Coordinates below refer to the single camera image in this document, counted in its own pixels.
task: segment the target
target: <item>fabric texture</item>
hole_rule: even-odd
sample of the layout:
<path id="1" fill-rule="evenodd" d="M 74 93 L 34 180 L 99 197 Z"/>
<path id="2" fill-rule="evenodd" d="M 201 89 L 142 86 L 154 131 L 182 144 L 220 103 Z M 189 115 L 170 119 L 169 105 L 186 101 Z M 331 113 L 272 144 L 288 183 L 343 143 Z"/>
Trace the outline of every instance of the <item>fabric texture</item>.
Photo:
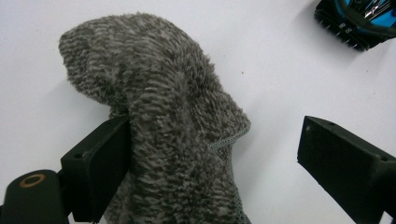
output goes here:
<path id="1" fill-rule="evenodd" d="M 107 223 L 250 223 L 231 164 L 250 122 L 195 41 L 138 13 L 86 21 L 59 49 L 77 91 L 130 118 L 131 167 Z"/>

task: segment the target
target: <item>white background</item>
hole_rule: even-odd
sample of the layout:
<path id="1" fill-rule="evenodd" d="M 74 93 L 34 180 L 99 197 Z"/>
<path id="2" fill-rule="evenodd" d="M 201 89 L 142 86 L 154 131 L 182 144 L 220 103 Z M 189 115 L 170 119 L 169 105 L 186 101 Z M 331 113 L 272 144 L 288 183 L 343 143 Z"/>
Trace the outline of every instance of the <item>white background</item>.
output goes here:
<path id="1" fill-rule="evenodd" d="M 60 36 L 136 11 L 200 43 L 251 131 L 233 168 L 253 223 L 353 223 L 297 163 L 305 115 L 333 121 L 396 155 L 396 40 L 359 53 L 314 21 L 318 0 L 0 1 L 0 199 L 14 178 L 60 158 L 106 120 L 108 106 L 66 80 Z"/>

